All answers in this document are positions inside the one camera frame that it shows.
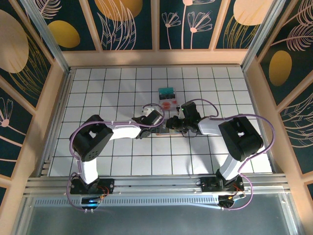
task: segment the grid tile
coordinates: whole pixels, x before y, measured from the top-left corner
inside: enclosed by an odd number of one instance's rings
[[[174,87],[178,104],[195,98],[214,103],[219,117],[254,113],[245,79],[234,67],[79,69],[73,81],[60,135],[55,144],[51,176],[77,171],[69,153],[69,136],[85,120],[99,114],[104,120],[129,120],[142,115],[142,106],[158,103],[158,89]],[[216,114],[213,106],[196,101],[200,115]],[[165,112],[165,117],[177,115]],[[260,131],[256,119],[250,119]],[[222,136],[157,136],[142,140],[109,141],[97,158],[99,175],[167,175],[213,173],[228,155]],[[266,154],[247,163],[243,172],[271,172]]]

